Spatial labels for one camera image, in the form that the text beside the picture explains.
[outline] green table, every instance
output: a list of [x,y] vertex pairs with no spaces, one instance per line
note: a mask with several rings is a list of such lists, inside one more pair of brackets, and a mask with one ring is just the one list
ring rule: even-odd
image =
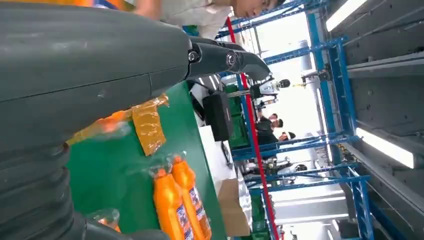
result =
[[159,229],[153,203],[153,181],[147,169],[157,156],[187,151],[187,162],[197,175],[196,185],[210,218],[212,239],[226,239],[220,205],[209,172],[187,85],[167,91],[169,107],[158,108],[166,143],[146,157],[132,126],[120,139],[88,139],[71,147],[68,167],[75,209],[89,214],[116,208],[123,233]]

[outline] black box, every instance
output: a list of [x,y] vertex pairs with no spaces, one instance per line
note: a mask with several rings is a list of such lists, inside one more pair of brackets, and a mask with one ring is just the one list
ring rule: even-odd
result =
[[226,92],[217,91],[203,98],[206,124],[210,125],[215,141],[227,141],[233,134],[230,104]]

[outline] plastic bag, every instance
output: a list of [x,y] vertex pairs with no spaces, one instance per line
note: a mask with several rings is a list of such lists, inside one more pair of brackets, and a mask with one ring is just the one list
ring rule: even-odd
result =
[[122,138],[130,133],[131,127],[128,121],[131,120],[132,110],[117,111],[106,118],[100,118],[90,126],[75,133],[67,141],[68,145],[76,144],[86,139],[109,140]]
[[115,208],[105,208],[93,212],[87,216],[89,219],[93,219],[111,229],[115,229],[117,232],[121,232],[118,222],[120,219],[120,212]]
[[131,109],[135,132],[146,156],[154,154],[167,141],[158,114],[160,105],[169,106],[165,94]]

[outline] packaged item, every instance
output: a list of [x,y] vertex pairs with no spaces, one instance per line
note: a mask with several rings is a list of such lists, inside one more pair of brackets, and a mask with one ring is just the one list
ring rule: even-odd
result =
[[196,174],[181,155],[173,156],[172,175],[176,183],[181,187],[182,201],[187,210],[194,239],[211,239],[211,226],[196,189]]
[[66,143],[73,145],[86,139],[107,141],[123,138],[131,132],[130,121],[132,120],[144,154],[152,155],[167,141],[157,110],[160,105],[168,106],[168,97],[165,94],[141,105],[101,118],[75,133]]
[[168,106],[165,94],[131,109],[135,131],[146,156],[154,154],[167,141],[158,114],[160,105]]
[[115,229],[118,233],[121,232],[118,222],[120,219],[120,213],[115,208],[106,208],[93,212],[87,216],[89,219],[93,219],[103,225],[108,226],[111,229]]
[[194,240],[186,208],[183,205],[180,187],[171,174],[172,165],[152,167],[154,178],[153,200],[162,231],[171,240]]

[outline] cardboard box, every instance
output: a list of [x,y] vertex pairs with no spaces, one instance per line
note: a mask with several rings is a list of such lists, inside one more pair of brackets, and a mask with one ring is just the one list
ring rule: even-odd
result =
[[252,229],[252,201],[243,178],[225,179],[218,201],[228,237],[249,236]]

